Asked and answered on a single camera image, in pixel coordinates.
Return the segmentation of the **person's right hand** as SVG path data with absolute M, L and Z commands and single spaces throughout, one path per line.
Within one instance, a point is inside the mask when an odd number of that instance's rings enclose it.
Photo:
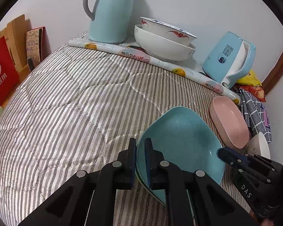
M 261 222 L 261 226 L 274 226 L 274 222 L 266 218 Z

